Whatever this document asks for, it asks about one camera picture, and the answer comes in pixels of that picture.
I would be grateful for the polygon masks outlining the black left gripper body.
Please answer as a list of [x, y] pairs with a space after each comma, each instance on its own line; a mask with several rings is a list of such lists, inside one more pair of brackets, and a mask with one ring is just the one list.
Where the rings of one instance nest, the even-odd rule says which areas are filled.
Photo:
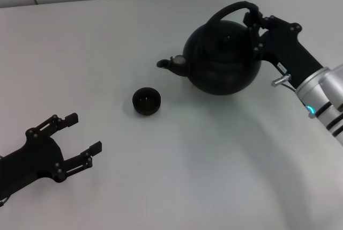
[[7, 198], [40, 178], [57, 183], [66, 180], [64, 158], [52, 135], [59, 128], [26, 131], [26, 142], [0, 158], [0, 198]]

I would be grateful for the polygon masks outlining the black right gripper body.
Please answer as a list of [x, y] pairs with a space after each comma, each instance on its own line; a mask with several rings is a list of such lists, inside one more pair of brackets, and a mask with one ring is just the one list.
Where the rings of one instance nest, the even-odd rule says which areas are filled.
[[254, 53], [254, 59], [270, 62], [282, 75], [290, 75], [290, 84], [298, 88], [323, 66], [299, 43], [300, 24], [268, 18], [272, 28], [260, 36], [263, 50]]

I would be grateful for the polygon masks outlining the black round teapot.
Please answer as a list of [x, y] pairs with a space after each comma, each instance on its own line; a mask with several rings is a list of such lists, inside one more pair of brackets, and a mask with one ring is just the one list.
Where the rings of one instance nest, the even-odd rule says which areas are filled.
[[256, 78], [261, 62], [254, 59], [244, 15], [253, 3], [228, 5], [198, 27], [187, 39], [183, 53], [162, 59], [157, 67], [186, 77], [212, 95], [237, 93]]

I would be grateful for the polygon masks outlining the small black teacup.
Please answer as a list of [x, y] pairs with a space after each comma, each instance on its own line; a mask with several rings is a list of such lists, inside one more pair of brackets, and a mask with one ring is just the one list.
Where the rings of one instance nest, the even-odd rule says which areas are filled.
[[161, 95], [154, 88], [143, 87], [135, 91], [133, 94], [132, 104], [138, 114], [150, 116], [159, 110], [161, 105]]

